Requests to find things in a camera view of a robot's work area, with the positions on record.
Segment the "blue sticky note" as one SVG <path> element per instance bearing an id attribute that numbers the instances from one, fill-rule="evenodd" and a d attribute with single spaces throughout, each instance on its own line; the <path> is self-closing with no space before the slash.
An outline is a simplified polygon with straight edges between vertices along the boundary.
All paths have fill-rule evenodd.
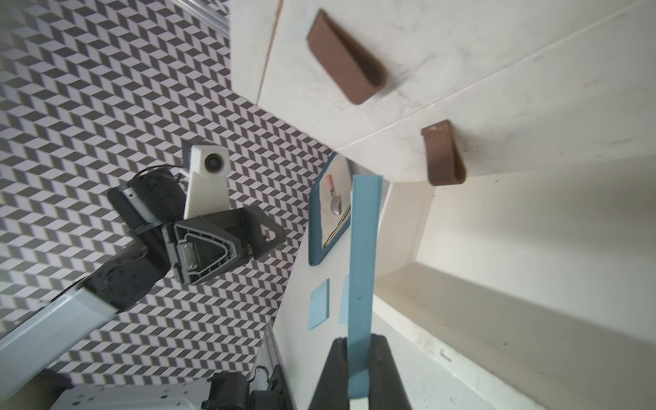
<path id="1" fill-rule="evenodd" d="M 350 277 L 347 275 L 343 282 L 342 296 L 340 300 L 340 309 L 338 323 L 347 325 L 349 322 L 349 302 L 350 302 Z"/>
<path id="2" fill-rule="evenodd" d="M 315 329 L 330 318 L 330 288 L 330 280 L 327 278 L 310 293 L 307 325 L 309 330 Z"/>
<path id="3" fill-rule="evenodd" d="M 350 295 L 348 296 L 348 398 L 369 395 L 369 350 L 383 179 L 357 175 L 351 207 Z"/>

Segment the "dark blue tray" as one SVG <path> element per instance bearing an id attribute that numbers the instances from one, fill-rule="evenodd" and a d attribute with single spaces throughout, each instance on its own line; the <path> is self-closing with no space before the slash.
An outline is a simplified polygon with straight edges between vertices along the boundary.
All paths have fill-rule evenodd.
<path id="1" fill-rule="evenodd" d="M 334 246 L 334 244 L 336 244 L 336 242 L 338 242 L 338 239 L 340 239 L 340 237 L 346 231 L 346 228 L 350 226 L 350 216 L 349 216 L 346 223 L 338 231 L 338 234 L 336 235 L 336 237 L 334 237 L 334 239 L 331 241 L 331 243 L 328 245 L 328 247 L 327 248 L 322 247 L 322 244 L 321 244 L 321 226 L 320 226 L 320 208 L 319 208 L 319 179 L 324 174 L 325 169 L 327 167 L 327 164 L 329 163 L 331 158 L 336 154 L 338 154 L 338 153 L 334 152 L 329 157 L 328 161 L 326 162 L 326 165 L 324 166 L 324 168 L 320 172 L 319 177 L 314 182 L 314 185 L 312 186 L 312 189 L 311 189 L 310 195 L 309 195 L 309 228 L 307 230 L 309 231 L 309 265 L 312 266 L 312 267 L 316 267 L 319 264 L 321 264 L 321 261 L 324 260 L 324 258 L 330 252 L 330 250 Z"/>

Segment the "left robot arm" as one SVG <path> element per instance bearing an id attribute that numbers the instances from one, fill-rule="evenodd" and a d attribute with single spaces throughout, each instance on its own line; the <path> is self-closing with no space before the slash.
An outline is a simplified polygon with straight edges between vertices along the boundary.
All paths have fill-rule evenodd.
<path id="1" fill-rule="evenodd" d="M 286 240 L 285 229 L 254 206 L 186 216 L 190 197 L 168 166 L 147 168 L 109 190 L 131 243 L 2 336 L 2 400 L 143 299 L 168 272 L 200 285 L 265 259 Z"/>

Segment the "pink-handled spoon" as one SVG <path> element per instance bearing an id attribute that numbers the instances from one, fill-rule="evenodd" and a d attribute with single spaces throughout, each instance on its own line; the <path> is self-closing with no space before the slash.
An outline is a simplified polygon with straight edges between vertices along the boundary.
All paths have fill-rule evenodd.
<path id="1" fill-rule="evenodd" d="M 342 199 L 341 196 L 339 196 L 336 192 L 334 180 L 331 174 L 328 174 L 326 176 L 326 186 L 331 195 L 331 204 L 330 204 L 331 212 L 333 212 L 335 215 L 341 215 L 343 213 Z"/>

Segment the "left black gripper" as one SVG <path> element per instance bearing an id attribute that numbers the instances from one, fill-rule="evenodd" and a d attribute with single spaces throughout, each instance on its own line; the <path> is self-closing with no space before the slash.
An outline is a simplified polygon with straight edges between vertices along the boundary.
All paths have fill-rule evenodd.
<path id="1" fill-rule="evenodd" d="M 222 275 L 244 256 L 263 261 L 286 241 L 285 229 L 259 207 L 230 210 L 228 220 L 227 230 L 209 217 L 162 225 L 167 257 L 181 284 L 199 285 Z"/>

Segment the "aluminium front rail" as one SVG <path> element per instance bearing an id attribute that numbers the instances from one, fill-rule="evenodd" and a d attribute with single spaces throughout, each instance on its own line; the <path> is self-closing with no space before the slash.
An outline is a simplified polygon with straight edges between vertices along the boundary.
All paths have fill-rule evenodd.
<path id="1" fill-rule="evenodd" d="M 273 323 L 266 325 L 256 361 L 249 377 L 248 408 L 254 410 L 293 410 L 294 400 L 273 334 Z"/>

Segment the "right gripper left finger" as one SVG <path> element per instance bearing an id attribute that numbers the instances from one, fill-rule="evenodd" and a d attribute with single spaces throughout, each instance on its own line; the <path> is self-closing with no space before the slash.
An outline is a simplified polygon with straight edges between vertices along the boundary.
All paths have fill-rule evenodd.
<path id="1" fill-rule="evenodd" d="M 310 410 L 349 410 L 347 338 L 336 338 L 314 391 Z"/>

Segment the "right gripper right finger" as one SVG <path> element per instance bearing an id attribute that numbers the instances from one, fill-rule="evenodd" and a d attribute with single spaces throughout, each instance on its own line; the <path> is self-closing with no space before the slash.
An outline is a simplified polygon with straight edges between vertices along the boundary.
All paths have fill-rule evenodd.
<path id="1" fill-rule="evenodd" d="M 411 410 L 410 401 L 389 346 L 385 336 L 372 334 L 369 350 L 369 408 Z"/>

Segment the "white three-drawer plastic cabinet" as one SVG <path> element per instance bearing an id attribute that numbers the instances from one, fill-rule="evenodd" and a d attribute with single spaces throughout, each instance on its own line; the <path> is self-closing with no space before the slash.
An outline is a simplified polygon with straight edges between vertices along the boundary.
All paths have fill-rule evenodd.
<path id="1" fill-rule="evenodd" d="M 353 104 L 307 37 L 319 12 L 382 64 Z M 232 1 L 232 89 L 394 182 L 454 126 L 471 176 L 655 152 L 652 1 Z"/>

